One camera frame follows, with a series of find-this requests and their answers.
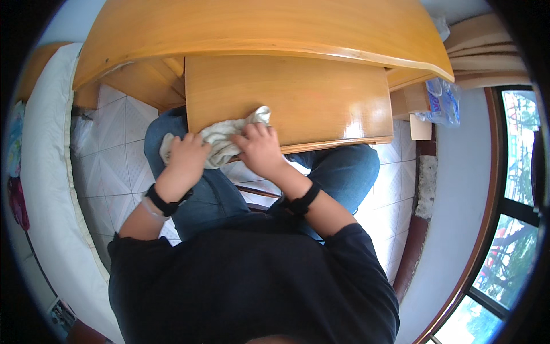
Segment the blue jeans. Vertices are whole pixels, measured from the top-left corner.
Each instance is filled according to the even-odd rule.
[[[166,133],[183,137],[188,132],[185,107],[161,114],[149,125],[145,134],[144,153],[158,178],[164,169],[158,151]],[[367,145],[340,146],[334,149],[302,152],[286,156],[311,170],[308,177],[348,211],[354,213],[372,188],[380,161],[376,150]],[[204,170],[202,178],[193,187],[193,196],[172,215],[175,229],[182,241],[200,231],[216,228],[225,223],[252,219],[280,221],[282,230],[304,232],[314,239],[320,237],[304,219],[286,212],[275,202],[267,214],[252,213],[236,186],[219,170]]]

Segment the window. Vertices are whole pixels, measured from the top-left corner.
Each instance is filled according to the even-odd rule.
[[[491,239],[485,239],[473,274],[442,321],[424,338],[429,344],[486,344],[499,333],[521,298],[537,258],[539,219],[534,213],[531,158],[538,131],[535,93],[525,86],[493,89],[500,142],[500,184]]]
[[[533,206],[531,155],[538,117],[533,91],[501,91],[508,130],[508,175],[504,197]]]
[[[501,323],[496,315],[465,296],[453,315],[436,332],[435,338],[445,344],[484,344]]]
[[[474,287],[510,309],[533,262],[537,232],[532,225],[501,215]]]

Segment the white mattress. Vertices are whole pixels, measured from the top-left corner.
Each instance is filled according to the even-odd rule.
[[[29,237],[53,289],[86,325],[123,343],[109,304],[109,274],[84,222],[69,157],[72,83],[81,48],[59,48],[36,82],[25,109],[20,178]]]

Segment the window frame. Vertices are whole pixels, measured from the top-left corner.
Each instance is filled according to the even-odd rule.
[[[458,291],[450,299],[450,303],[446,309],[442,309],[439,317],[436,317],[432,324],[417,338],[415,343],[425,344],[427,341],[432,340],[436,344],[445,344],[441,343],[436,337],[435,333],[440,330],[441,327],[447,322],[450,316],[455,312],[457,307],[460,305],[465,296],[469,296],[471,299],[482,305],[489,312],[496,315],[500,320],[503,321],[503,326],[506,325],[507,321],[510,320],[511,313],[518,306],[521,296],[525,293],[525,290],[530,284],[530,280],[535,274],[535,269],[533,269],[527,276],[524,284],[520,290],[520,297],[514,302],[510,309],[506,308],[502,304],[495,301],[490,296],[486,295],[484,292],[478,290],[473,286],[479,271],[481,270],[487,254],[492,246],[494,236],[497,231],[498,221],[501,214],[507,215],[514,219],[525,222],[526,224],[532,225],[536,228],[539,228],[539,240],[537,240],[535,248],[535,256],[540,256],[541,247],[542,247],[542,236],[540,230],[540,218],[534,212],[534,207],[525,205],[518,201],[508,199],[504,196],[506,189],[506,182],[508,178],[508,128],[507,128],[507,117],[504,107],[504,101],[502,97],[502,91],[533,91],[533,88],[526,85],[509,85],[509,86],[498,86],[492,88],[485,88],[485,94],[487,96],[487,104],[489,106],[489,116],[493,116],[495,121],[492,123],[494,128],[491,130],[491,135],[496,136],[492,138],[492,159],[496,159],[496,174],[491,173],[491,177],[497,177],[495,180],[495,196],[494,204],[487,205],[491,206],[489,220],[486,227],[480,229],[480,235],[482,235],[481,245],[477,250],[477,253],[473,259],[473,263],[469,264],[466,267],[465,273],[466,278],[461,277],[461,281],[457,285]]]

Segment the person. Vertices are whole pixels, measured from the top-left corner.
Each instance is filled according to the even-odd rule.
[[[165,167],[168,132],[176,137]],[[108,245],[109,300],[126,342],[393,343],[398,301],[352,215],[378,175],[376,151],[288,155],[311,169],[304,176],[272,127],[249,124],[231,140],[283,192],[265,214],[251,212],[219,169],[204,170],[211,147],[187,133],[185,108],[148,127],[156,183]],[[170,213],[182,240],[174,247],[158,238]]]

